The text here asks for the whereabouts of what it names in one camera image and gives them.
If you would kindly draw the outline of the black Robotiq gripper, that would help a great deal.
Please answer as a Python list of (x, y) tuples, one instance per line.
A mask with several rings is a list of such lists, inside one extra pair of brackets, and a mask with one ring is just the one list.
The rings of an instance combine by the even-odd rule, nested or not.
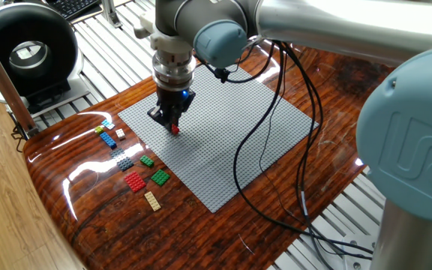
[(179, 119), (186, 113), (195, 98), (196, 93), (190, 89), (169, 91), (157, 87), (157, 106), (147, 114), (166, 130), (172, 130), (172, 124), (179, 125)]

